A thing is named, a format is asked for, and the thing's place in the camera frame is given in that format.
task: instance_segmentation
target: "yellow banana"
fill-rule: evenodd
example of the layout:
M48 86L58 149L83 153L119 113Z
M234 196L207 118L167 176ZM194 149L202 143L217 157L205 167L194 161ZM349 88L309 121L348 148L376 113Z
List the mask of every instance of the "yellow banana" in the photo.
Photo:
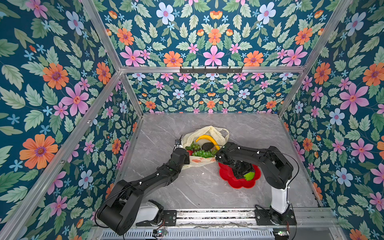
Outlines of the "yellow banana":
M200 136L200 137L198 137L198 138L196 139L196 142L198 142L198 141L201 140L201 139L205 139L205 140L210 141L211 143L213 143L213 144L215 145L215 147L216 147L217 150L220 150L220 147L217 145L217 142L215 141L215 139L213 139L213 137L211 137L211 136L209 136L209 135L202 135L202 136Z

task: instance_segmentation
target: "red flower-shaped plate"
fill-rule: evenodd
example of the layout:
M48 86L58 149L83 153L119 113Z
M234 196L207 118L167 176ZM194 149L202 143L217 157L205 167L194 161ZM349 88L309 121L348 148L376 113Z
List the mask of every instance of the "red flower-shaped plate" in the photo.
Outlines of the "red flower-shaped plate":
M253 168L255 169L255 176L251 181L247 181L245 179L236 179L236 177L233 175L232 169L229 166L221 163L218 163L218 165L220 167L220 177L224 181L227 181L229 185L235 189L240 189L242 187L253 188L256 184L256 181L259 180L262 176L260 169L256 165L253 165Z

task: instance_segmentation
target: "plastic bag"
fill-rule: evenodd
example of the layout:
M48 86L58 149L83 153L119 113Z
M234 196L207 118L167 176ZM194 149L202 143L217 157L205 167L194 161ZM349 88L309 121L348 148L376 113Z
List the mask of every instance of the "plastic bag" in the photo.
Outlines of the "plastic bag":
M227 132L227 135L224 137L220 132L225 131ZM215 139L218 145L224 145L227 143L228 138L229 138L229 131L226 130L225 128L220 128L220 127L213 127L213 126L207 126L203 127L199 130L196 130L192 133L186 134L181 140L183 143L183 148L190 146L192 142L195 142L198 137L201 135L210 135ZM204 143L209 142L208 140L201 139L200 141L197 142L200 146L202 146ZM204 157L195 157L195 156L189 156L189 161L190 164L184 165L182 169L187 169L190 167L199 167L203 166L212 162L216 162L215 158L204 158Z

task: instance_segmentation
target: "marble surface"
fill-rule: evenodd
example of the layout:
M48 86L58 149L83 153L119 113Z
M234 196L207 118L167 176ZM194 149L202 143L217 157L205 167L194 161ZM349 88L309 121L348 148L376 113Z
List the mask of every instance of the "marble surface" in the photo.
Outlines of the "marble surface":
M124 180L138 180L156 171L167 162L180 135L205 126L228 129L229 141L242 146L268 148L276 146L281 152L295 157L284 126L276 114L160 114L145 115L140 134ZM294 207L317 207L305 170L290 184L288 199ZM179 174L169 186L158 189L144 200L153 199L164 208L244 208L259 204L269 207L271 187L264 176L251 189L233 189L219 176L217 162L190 167Z

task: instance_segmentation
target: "orange flower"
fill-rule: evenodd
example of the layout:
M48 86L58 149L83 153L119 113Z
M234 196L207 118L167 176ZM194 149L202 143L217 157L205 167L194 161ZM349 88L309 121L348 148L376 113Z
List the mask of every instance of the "orange flower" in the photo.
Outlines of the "orange flower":
M108 13L109 13L109 15L111 16L111 18L113 18L113 19L118 18L118 14L117 14L116 12L114 12L114 11L109 11Z
M362 78L363 82L367 82L367 86L377 86L380 84L380 81L384 81L384 63L379 63L378 65L372 64L369 66L369 69L365 70L365 77Z
M227 29L227 31L225 32L225 34L227 35L227 36L232 36L233 35L233 30L231 30L231 29Z
M36 134L35 140L28 138L23 147L27 148L20 151L20 160L27 160L24 163L29 169L32 169L37 164L37 169L42 169L47 166L47 162L51 162L55 156L53 153L57 152L57 144L53 144L55 140L53 137L48 136L45 139L44 134Z
M83 222L84 222L84 219L83 219L83 218L80 219L80 220L77 222L76 227L77 227L77 228L81 228L81 226L83 225Z
M312 37L312 29L304 28L302 31L300 31L295 40L297 45L303 45L304 43L308 42L310 40L310 37Z
M212 45L216 45L220 42L221 33L217 28L212 29L212 31L208 34L208 41L212 43Z
M146 107L149 108L149 109L155 109L156 108L156 104L152 101L147 101L145 103Z
M207 103L207 107L210 108L210 109L214 108L215 107L215 102L214 101L209 101Z
M364 234L361 234L361 231L357 229L354 229L354 230L351 229L351 233L349 234L349 237L352 240L368 240L368 238Z
M48 82L48 86L51 88L56 87L57 90L60 90L62 87L67 85L67 82L70 81L67 77L67 70L63 70L63 66L60 64L56 65L54 63L50 63L49 68L44 68L43 72L45 73L43 75L43 79Z
M115 139L115 141L113 141L113 144L112 144L113 154L119 153L120 147L121 147L121 141L120 141L120 139L117 138L117 139Z
M323 195L321 195L321 188L317 186L317 183L313 183L314 188L316 189L317 194L319 195L320 200L323 199Z
M319 17L321 17L323 15L323 10L319 10L317 11L315 14L314 14L314 18L318 19Z
M267 102L267 104L266 104L265 106L266 106L267 108L272 109L272 108L276 107L276 104L277 104L277 102L274 101L274 100L272 100L272 101L270 101L270 102Z
M197 31L197 35L203 36L204 35L204 30L200 29L199 31Z
M105 195L105 199L107 199L108 198L108 196L111 194L111 192L112 192L112 188L113 188L113 183L111 183L110 185L109 185L109 187L108 187L108 189L107 189L107 195Z
M313 146L313 143L312 143L312 140L311 139L304 139L303 141L303 147L305 149L305 151L311 151L312 150L312 146Z
M381 156L382 159L384 159L384 142L378 142L377 143L377 149L381 150L379 155Z
M289 125L288 125L288 123L284 122L284 126L285 126L285 129L287 129L287 131L289 132Z
M34 48L32 45L29 45L29 49L30 49L32 52L37 53L36 48Z
M133 132L135 132L135 130L136 130L136 127L137 127L137 122L135 122L134 124L133 124Z
M181 67L181 63L183 59L180 58L179 53L175 53L174 51L170 51L164 55L164 63L167 64L167 67Z
M316 72L314 74L315 82L322 85L329 79L329 74L331 74L331 69L329 68L331 65L329 63L322 63L317 67Z
M105 63L98 63L96 68L96 73L99 75L100 82L107 84L111 78L111 73L109 72L109 67Z
M222 11L211 11L209 13L209 15L211 16L212 19L220 19L222 16L223 16L223 12Z
M132 36L131 31L127 31L125 28L118 30L118 38L120 42L124 43L125 45L133 45L133 42L135 39Z
M254 51L252 53L248 53L247 57L244 58L244 66L246 67L257 67L260 66L260 63L264 61L264 58L262 58L264 55L262 53L259 53L259 51Z

